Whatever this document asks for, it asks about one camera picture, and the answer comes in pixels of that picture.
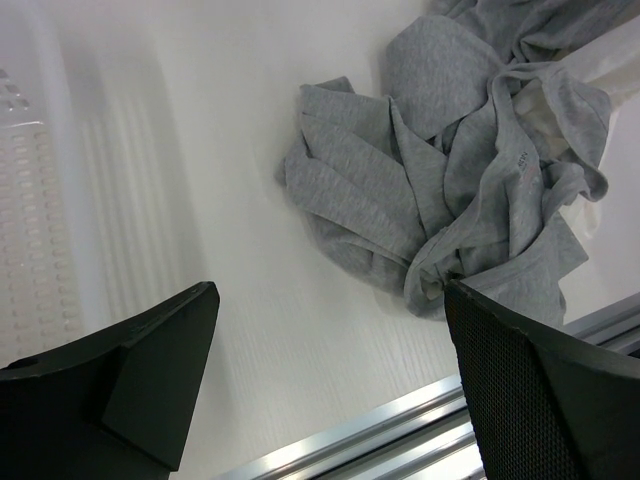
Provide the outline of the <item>grey tank top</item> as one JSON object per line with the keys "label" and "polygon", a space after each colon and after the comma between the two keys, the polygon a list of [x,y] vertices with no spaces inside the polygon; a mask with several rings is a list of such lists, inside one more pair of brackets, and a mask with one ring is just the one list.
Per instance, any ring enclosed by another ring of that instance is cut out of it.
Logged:
{"label": "grey tank top", "polygon": [[446,1],[386,50],[389,93],[304,85],[281,181],[324,254],[427,318],[462,279],[549,325],[587,260],[546,141],[514,111],[527,71],[602,35],[623,1]]}

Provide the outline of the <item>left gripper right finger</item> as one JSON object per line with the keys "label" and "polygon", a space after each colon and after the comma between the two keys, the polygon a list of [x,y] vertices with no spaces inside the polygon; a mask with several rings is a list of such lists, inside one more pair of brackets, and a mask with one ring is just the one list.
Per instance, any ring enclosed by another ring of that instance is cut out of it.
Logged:
{"label": "left gripper right finger", "polygon": [[638,478],[638,358],[461,282],[446,287],[444,307],[487,478]]}

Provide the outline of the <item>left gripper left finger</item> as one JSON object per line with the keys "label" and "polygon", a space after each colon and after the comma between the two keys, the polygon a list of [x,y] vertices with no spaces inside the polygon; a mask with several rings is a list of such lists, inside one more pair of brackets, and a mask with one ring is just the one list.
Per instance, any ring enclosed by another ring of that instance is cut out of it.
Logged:
{"label": "left gripper left finger", "polygon": [[178,471],[218,312],[200,282],[2,368],[2,472]]}

